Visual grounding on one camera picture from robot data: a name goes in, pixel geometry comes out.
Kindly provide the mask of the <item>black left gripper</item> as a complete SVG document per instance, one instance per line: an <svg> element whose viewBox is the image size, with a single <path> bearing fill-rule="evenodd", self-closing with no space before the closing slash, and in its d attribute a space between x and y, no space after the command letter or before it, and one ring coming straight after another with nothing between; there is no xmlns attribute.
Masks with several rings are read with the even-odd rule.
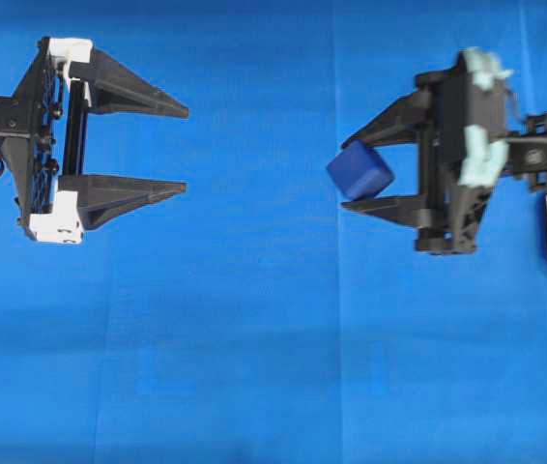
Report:
<svg viewBox="0 0 547 464"><path fill-rule="evenodd" d="M185 193L187 184L110 175L63 175L52 157L53 122L63 93L79 79L89 111L186 119L188 108L148 83L88 39L43 38L14 92L0 97L0 176L14 181L17 225L31 240L78 245L114 218Z"/></svg>

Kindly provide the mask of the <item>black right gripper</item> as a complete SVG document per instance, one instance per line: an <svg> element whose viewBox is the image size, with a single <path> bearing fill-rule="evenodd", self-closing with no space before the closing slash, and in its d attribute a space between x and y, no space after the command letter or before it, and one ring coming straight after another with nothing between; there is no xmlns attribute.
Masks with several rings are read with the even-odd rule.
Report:
<svg viewBox="0 0 547 464"><path fill-rule="evenodd" d="M397 99L340 146L368 148L419 144L426 135L435 166L434 195L442 221L418 233L417 251L471 254L475 238L508 157L506 81L512 71L497 54L465 48L446 70L415 77L418 91ZM419 227L421 197L395 195L342 202L353 213Z"/></svg>

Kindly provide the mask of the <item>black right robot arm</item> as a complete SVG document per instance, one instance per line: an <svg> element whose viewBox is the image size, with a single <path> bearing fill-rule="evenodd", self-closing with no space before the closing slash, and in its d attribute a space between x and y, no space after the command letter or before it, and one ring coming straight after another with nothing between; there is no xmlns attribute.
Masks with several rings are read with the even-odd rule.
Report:
<svg viewBox="0 0 547 464"><path fill-rule="evenodd" d="M413 93L397 99L351 135L327 171L351 212L417 231L415 248L433 255L471 254L497 182L527 178L546 194L547 113L509 130L516 108L509 70L491 52L470 47L454 65L417 75ZM417 146L418 191L385 195L394 175L385 146Z"/></svg>

